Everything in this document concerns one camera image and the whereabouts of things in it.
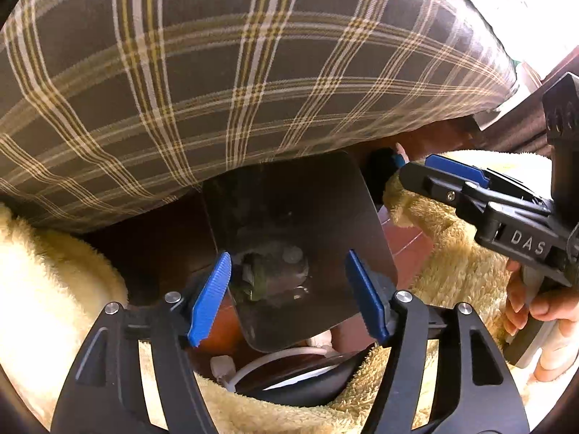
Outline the person's right hand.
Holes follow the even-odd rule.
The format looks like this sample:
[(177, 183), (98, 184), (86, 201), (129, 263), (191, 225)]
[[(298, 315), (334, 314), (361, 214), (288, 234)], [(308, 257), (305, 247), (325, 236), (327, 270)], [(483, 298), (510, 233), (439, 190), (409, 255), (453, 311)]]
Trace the person's right hand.
[(578, 358), (578, 291), (571, 288), (549, 291), (526, 304), (526, 287), (520, 268), (517, 261), (506, 263), (510, 278), (506, 286), (503, 326), (514, 336), (525, 327), (529, 316), (541, 322), (557, 322), (557, 340), (543, 348), (534, 371), (538, 381), (550, 382), (563, 375)]

